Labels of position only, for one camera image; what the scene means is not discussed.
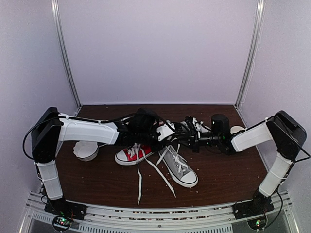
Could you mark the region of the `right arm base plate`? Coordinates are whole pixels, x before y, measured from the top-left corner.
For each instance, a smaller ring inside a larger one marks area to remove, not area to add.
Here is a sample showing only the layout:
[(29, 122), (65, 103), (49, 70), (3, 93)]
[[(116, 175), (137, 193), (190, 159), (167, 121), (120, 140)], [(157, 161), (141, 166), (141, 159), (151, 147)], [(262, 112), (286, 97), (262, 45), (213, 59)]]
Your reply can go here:
[(272, 203), (261, 203), (257, 200), (250, 200), (246, 202), (238, 201), (233, 206), (233, 214), (235, 219), (249, 218), (257, 215), (263, 215), (266, 212), (274, 210)]

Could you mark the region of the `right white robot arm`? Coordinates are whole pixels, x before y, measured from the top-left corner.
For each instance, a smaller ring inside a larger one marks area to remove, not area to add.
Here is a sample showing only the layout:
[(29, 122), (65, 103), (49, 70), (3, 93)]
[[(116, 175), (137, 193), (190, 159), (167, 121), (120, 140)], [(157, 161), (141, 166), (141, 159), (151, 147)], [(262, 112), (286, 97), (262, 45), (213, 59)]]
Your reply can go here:
[(250, 128), (230, 126), (229, 119), (223, 114), (211, 116), (211, 126), (188, 116), (181, 123), (176, 140), (178, 143), (199, 152), (201, 146), (216, 146), (226, 155), (233, 155), (267, 141), (277, 147), (276, 159), (253, 195), (249, 210), (260, 214), (267, 206), (270, 197), (287, 179), (290, 170), (299, 160), (307, 139), (305, 129), (285, 111), (266, 118)]

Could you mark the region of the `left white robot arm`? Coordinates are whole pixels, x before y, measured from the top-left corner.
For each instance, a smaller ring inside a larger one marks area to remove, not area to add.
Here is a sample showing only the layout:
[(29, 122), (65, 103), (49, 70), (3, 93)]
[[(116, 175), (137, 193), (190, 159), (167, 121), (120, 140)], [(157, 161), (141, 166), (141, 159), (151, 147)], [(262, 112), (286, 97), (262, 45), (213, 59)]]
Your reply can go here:
[(69, 116), (50, 107), (27, 131), (22, 149), (26, 150), (26, 139), (30, 137), (32, 153), (25, 156), (34, 161), (48, 204), (64, 216), (70, 211), (70, 205), (64, 197), (56, 166), (59, 142), (76, 141), (73, 151), (80, 159), (92, 156), (102, 145), (124, 146), (115, 160), (131, 166), (162, 149), (174, 130), (170, 123), (144, 108), (113, 120), (94, 120)]

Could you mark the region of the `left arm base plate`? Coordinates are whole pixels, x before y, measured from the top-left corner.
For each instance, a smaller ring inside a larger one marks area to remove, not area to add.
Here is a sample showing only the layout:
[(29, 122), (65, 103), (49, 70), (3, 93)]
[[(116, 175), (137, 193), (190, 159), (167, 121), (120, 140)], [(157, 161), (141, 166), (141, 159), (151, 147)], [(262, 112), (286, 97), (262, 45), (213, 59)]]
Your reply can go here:
[(74, 220), (84, 220), (86, 215), (87, 206), (83, 204), (77, 204), (72, 202), (65, 202), (61, 204), (46, 204), (44, 211), (58, 215), (65, 216)]

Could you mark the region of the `grey sneaker with laces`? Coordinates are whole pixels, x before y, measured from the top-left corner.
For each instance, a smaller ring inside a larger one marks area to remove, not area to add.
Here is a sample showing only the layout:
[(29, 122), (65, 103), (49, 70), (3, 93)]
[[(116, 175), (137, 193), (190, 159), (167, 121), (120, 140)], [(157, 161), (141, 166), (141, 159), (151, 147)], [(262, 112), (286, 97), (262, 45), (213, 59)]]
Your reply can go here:
[(179, 154), (179, 149), (178, 143), (165, 146), (158, 152), (156, 165), (163, 162), (174, 182), (185, 188), (193, 188), (198, 184), (197, 174)]

